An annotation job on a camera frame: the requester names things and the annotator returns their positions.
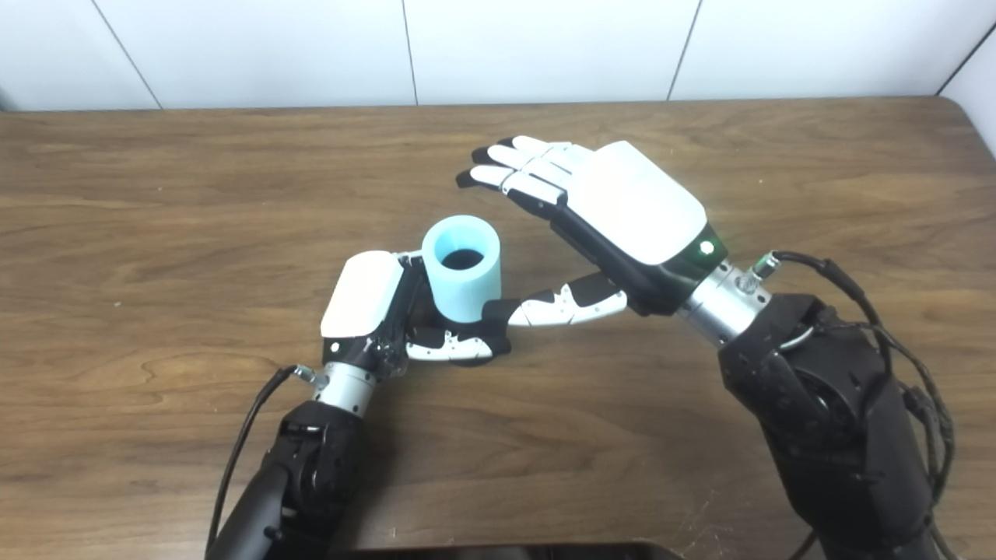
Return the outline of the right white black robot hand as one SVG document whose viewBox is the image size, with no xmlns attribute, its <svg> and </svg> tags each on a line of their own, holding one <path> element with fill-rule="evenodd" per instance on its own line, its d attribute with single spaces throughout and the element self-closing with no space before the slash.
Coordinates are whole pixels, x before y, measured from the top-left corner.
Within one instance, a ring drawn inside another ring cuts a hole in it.
<svg viewBox="0 0 996 560">
<path fill-rule="evenodd" d="M 512 326 L 577 324 L 623 309 L 686 314 L 695 290 L 727 258 L 702 203 L 632 143 L 588 149 L 518 135 L 471 159 L 456 177 L 460 188 L 504 195 L 597 269 L 520 300 Z"/>
</svg>

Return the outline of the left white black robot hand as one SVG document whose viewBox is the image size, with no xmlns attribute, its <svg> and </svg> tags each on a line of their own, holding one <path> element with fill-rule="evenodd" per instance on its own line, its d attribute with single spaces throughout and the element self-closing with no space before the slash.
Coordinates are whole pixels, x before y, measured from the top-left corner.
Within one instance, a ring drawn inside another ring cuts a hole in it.
<svg viewBox="0 0 996 560">
<path fill-rule="evenodd" d="M 512 344 L 499 303 L 482 320 L 445 319 L 433 296 L 421 251 L 370 250 L 346 260 L 321 317 L 321 364 L 358 366 L 367 378 L 400 376 L 409 362 L 480 366 Z"/>
</svg>

